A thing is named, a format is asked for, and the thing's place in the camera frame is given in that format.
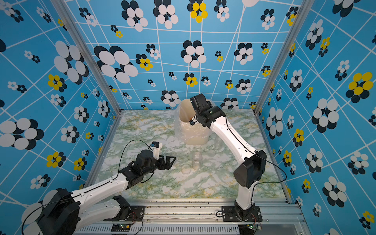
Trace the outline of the clear jar with dried flowers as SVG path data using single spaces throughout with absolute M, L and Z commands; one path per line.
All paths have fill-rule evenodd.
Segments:
M 200 152 L 194 152 L 192 155 L 192 168 L 195 170 L 200 169 L 202 165 L 203 156 Z

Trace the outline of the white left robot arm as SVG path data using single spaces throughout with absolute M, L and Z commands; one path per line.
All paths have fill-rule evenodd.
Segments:
M 171 169 L 175 160 L 174 156 L 154 157 L 151 150 L 142 150 L 134 162 L 107 180 L 73 192 L 57 190 L 50 200 L 42 204 L 36 219 L 39 233 L 72 235 L 102 220 L 126 220 L 131 209 L 120 193 L 141 183 L 149 173 Z

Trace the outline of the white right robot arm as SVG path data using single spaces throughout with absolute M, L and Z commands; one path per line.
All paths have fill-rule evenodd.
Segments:
M 239 166 L 234 170 L 234 177 L 239 184 L 235 200 L 235 212 L 241 221 L 253 217 L 254 192 L 265 172 L 267 156 L 264 151 L 257 151 L 230 124 L 226 114 L 203 94 L 190 98 L 195 116 L 191 125 L 201 124 L 212 130 L 233 153 Z

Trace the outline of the left green circuit board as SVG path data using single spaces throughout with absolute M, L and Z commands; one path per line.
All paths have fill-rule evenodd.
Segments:
M 130 224 L 113 224 L 111 228 L 112 233 L 128 233 L 132 225 Z

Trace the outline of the green circuit board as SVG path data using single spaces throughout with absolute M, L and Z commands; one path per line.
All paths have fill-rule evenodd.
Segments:
M 239 225 L 240 235 L 255 235 L 258 229 L 257 225 Z
M 111 228 L 112 233 L 128 233 L 132 225 L 130 224 L 113 224 Z

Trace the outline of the right green circuit board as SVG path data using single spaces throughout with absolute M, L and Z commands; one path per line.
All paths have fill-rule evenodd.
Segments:
M 240 235 L 255 235 L 258 229 L 257 225 L 239 225 Z

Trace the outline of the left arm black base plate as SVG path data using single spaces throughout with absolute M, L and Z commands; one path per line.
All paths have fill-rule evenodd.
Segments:
M 104 221 L 142 221 L 145 213 L 145 206 L 128 206 L 121 208 L 116 217 L 105 219 Z

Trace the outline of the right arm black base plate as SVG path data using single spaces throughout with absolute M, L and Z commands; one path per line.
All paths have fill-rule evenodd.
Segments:
M 222 206 L 221 213 L 224 222 L 263 222 L 258 206 L 252 206 L 245 211 L 238 206 Z

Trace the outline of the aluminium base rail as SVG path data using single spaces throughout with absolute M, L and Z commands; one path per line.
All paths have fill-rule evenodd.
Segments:
M 263 222 L 224 222 L 222 206 L 234 206 L 227 199 L 139 199 L 130 206 L 145 206 L 142 221 L 99 221 L 75 235 L 239 235 L 239 225 L 257 225 L 256 235 L 310 235 L 303 212 L 297 204 L 283 200 L 258 203 Z M 132 225 L 128 233 L 112 233 L 113 224 Z

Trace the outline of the aluminium frame post left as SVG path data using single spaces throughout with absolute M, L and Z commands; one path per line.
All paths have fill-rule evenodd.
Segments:
M 85 40 L 82 36 L 81 31 L 78 29 L 76 24 L 74 23 L 72 15 L 69 13 L 69 9 L 64 3 L 64 1 L 51 1 L 54 8 L 56 9 L 58 15 L 62 18 L 64 24 L 68 28 L 68 32 L 70 36 L 72 37 L 73 41 L 75 42 L 76 46 L 82 53 L 85 61 L 87 62 L 87 65 L 91 72 L 93 73 L 94 78 L 96 79 L 97 83 L 103 90 L 104 94 L 109 100 L 109 103 L 114 108 L 117 115 L 121 114 L 121 108 L 116 101 L 114 95 L 109 90 L 108 83 L 104 76 L 102 75 L 102 72 L 100 71 L 98 65 L 96 64 L 96 61 L 94 60 L 93 56 L 91 55 L 91 51 L 89 50 L 87 44 L 85 43 Z

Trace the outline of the aluminium frame post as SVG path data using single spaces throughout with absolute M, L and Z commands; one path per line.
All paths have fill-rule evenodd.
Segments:
M 72 37 L 73 41 L 75 42 L 76 46 L 82 53 L 85 61 L 87 62 L 87 65 L 91 72 L 93 73 L 94 78 L 96 79 L 97 83 L 103 90 L 104 94 L 109 100 L 109 103 L 114 108 L 117 115 L 121 114 L 121 108 L 116 101 L 114 95 L 109 90 L 108 83 L 104 76 L 102 75 L 102 72 L 100 71 L 98 65 L 96 64 L 96 61 L 94 60 L 93 56 L 91 55 L 91 51 L 89 50 L 87 44 L 85 43 L 85 40 L 82 36 L 81 31 L 78 29 L 76 24 L 74 23 L 72 15 L 69 13 L 69 9 L 64 3 L 64 1 L 51 1 L 54 8 L 56 9 L 58 15 L 62 18 L 64 24 L 68 28 L 68 32 L 70 36 Z
M 267 99 L 267 96 L 268 96 L 268 93 L 269 93 L 269 90 L 271 88 L 271 86 L 273 85 L 273 83 L 275 82 L 276 78 L 278 77 L 278 73 L 279 71 L 281 70 L 282 68 L 282 65 L 284 64 L 287 56 L 288 56 L 288 52 L 292 46 L 292 44 L 295 42 L 295 39 L 297 38 L 308 14 L 309 14 L 309 11 L 313 5 L 313 3 L 315 2 L 315 0 L 304 0 L 302 2 L 302 5 L 299 7 L 299 13 L 298 13 L 298 16 L 297 16 L 297 19 L 295 20 L 295 22 L 293 23 L 293 26 L 290 28 L 290 31 L 286 37 L 286 40 L 277 56 L 277 59 L 272 67 L 272 71 L 271 71 L 271 74 L 269 75 L 263 89 L 262 89 L 262 92 L 260 94 L 260 97 L 257 101 L 257 105 L 256 105 L 256 108 L 255 108 L 255 115 L 258 114 L 258 112 L 262 109 L 262 106 L 264 104 L 264 102 L 266 101 Z

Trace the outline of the aluminium frame post right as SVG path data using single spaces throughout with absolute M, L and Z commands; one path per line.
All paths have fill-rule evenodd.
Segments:
M 258 112 L 262 109 L 262 106 L 264 104 L 264 102 L 266 101 L 267 99 L 267 96 L 268 96 L 268 93 L 269 93 L 269 90 L 271 88 L 271 86 L 273 85 L 273 83 L 275 82 L 276 78 L 278 77 L 278 73 L 279 71 L 281 70 L 282 68 L 282 65 L 284 64 L 287 56 L 288 56 L 288 52 L 292 46 L 292 44 L 295 42 L 295 39 L 297 38 L 308 14 L 309 14 L 309 11 L 313 5 L 313 3 L 315 2 L 315 0 L 304 0 L 302 2 L 302 5 L 299 7 L 299 13 L 298 13 L 298 16 L 297 16 L 297 19 L 295 20 L 295 22 L 293 23 L 293 26 L 290 28 L 290 31 L 286 37 L 286 40 L 277 56 L 277 59 L 272 67 L 272 71 L 271 71 L 271 74 L 269 75 L 263 89 L 262 89 L 262 92 L 260 94 L 260 97 L 257 101 L 257 105 L 256 105 L 256 108 L 255 108 L 255 115 L 258 114 Z

